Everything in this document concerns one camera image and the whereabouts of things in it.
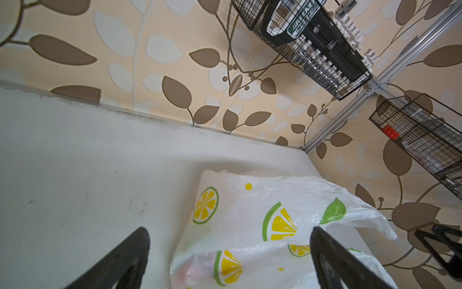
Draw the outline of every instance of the beige wall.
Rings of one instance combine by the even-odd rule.
[[[428,10],[438,12],[438,7],[426,6],[420,0],[415,7],[413,1],[403,2],[405,5],[399,9],[404,14],[399,13],[399,19],[412,16],[403,26],[397,24],[395,16],[399,0],[358,0],[350,12],[365,35],[361,53],[372,48],[381,54],[392,42],[374,66],[376,75],[412,38],[421,35],[443,14],[417,21]],[[281,144],[295,147],[314,136],[356,95],[355,92],[329,104],[332,96],[327,91],[287,63],[270,67],[251,82],[249,73],[241,71],[265,68],[277,54],[248,31],[241,20],[231,33],[237,16],[234,9],[230,13],[227,34],[231,45],[228,45],[219,19],[227,26],[229,0],[76,0],[66,4],[43,0],[41,3],[26,6],[18,30],[12,33],[18,22],[20,0],[0,2],[0,41],[10,40],[0,47],[0,79],[184,122],[191,121],[185,107],[194,115],[209,105],[197,117],[205,121],[215,114],[201,125],[216,129],[224,129],[223,122],[232,128],[236,118],[237,125],[243,124],[252,113],[264,111],[250,124],[266,120],[264,123],[243,125],[233,133],[267,141],[279,139]],[[336,6],[333,0],[325,4],[328,11]],[[405,30],[405,34],[393,41],[397,32]],[[229,78],[242,77],[243,84],[232,96],[229,96],[230,81],[223,81],[223,77],[228,78],[227,65],[236,64],[232,56],[228,60],[228,47],[239,66],[229,72]],[[193,53],[200,49],[208,50]],[[176,106],[162,90],[165,76],[176,80],[167,86],[175,98],[170,100]],[[328,113],[319,115],[322,104],[328,105]],[[307,114],[311,105],[316,107],[315,117],[319,115],[314,121]],[[311,122],[306,137],[303,132],[296,134],[292,130],[292,124],[307,128]]]
[[[461,32],[462,22],[459,22],[415,59],[415,64],[406,67],[390,82],[399,88],[390,88],[397,95],[404,94],[400,89],[424,92],[456,111],[462,111]],[[316,152],[309,156],[324,178],[381,208],[390,219],[398,234],[396,241],[388,241],[371,230],[361,230],[361,234],[382,264],[388,264],[385,268],[399,288],[460,288],[460,283],[439,274],[439,265],[433,259],[424,263],[429,254],[420,250],[422,245],[413,239],[413,230],[429,228],[437,221],[460,228],[462,201],[400,148],[394,149],[394,143],[390,143],[391,140],[368,119],[382,100],[372,97],[359,109],[357,117],[349,119],[337,132],[342,134],[325,141],[324,156]],[[462,129],[462,117],[429,98],[422,99],[421,103],[436,116]],[[411,249],[409,255],[393,263]]]

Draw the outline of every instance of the green leaf print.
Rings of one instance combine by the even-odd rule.
[[[340,220],[345,216],[347,209],[345,205],[337,197],[335,200],[327,206],[324,215],[322,216],[321,222],[319,225],[324,225],[332,221]]]

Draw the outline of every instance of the black metal frame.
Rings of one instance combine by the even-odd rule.
[[[435,258],[439,263],[441,268],[454,280],[462,282],[462,244],[454,242],[448,238],[449,235],[456,237],[462,237],[462,232],[447,226],[440,224],[435,224],[432,227],[433,234],[425,232],[422,230],[416,230],[414,235],[419,239],[420,242],[427,248],[430,254]],[[445,244],[448,248],[454,252],[454,255],[451,257],[449,262],[446,262],[441,256],[436,252],[436,250],[425,240],[429,238],[440,243]]]
[[[299,13],[281,8],[279,2],[282,0],[231,1],[249,30],[338,100],[372,78],[362,57],[353,50],[317,0],[285,0],[295,5],[298,11],[302,10],[300,3],[305,6],[309,2],[316,12],[296,39],[286,34],[287,27],[293,24],[292,20],[287,21],[287,17],[295,19]],[[279,9],[284,10],[285,16],[276,13]],[[274,15],[276,19],[272,25],[284,30],[278,35],[267,32]]]
[[[66,289],[139,289],[146,270],[149,234],[139,227]]]
[[[418,104],[422,93],[384,101],[371,120],[384,134],[462,200],[462,133]]]
[[[320,227],[310,239],[311,255],[322,289],[392,289]]]

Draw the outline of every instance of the wire basket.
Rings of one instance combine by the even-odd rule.
[[[338,100],[372,78],[317,0],[231,1],[250,30]]]
[[[462,200],[462,133],[416,103],[422,95],[387,99],[369,119]]]

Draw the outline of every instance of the lemon wedge print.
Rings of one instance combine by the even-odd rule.
[[[215,214],[218,207],[218,192],[214,187],[208,187],[197,199],[194,207],[193,222],[204,224]]]
[[[297,232],[297,227],[281,202],[275,204],[266,214],[263,221],[263,241],[283,240]]]
[[[242,265],[239,260],[229,251],[218,251],[215,258],[213,274],[215,281],[220,286],[226,286],[236,282],[242,273]]]
[[[303,257],[311,253],[310,245],[299,246],[287,244],[287,246],[289,247],[289,252],[295,257]]]

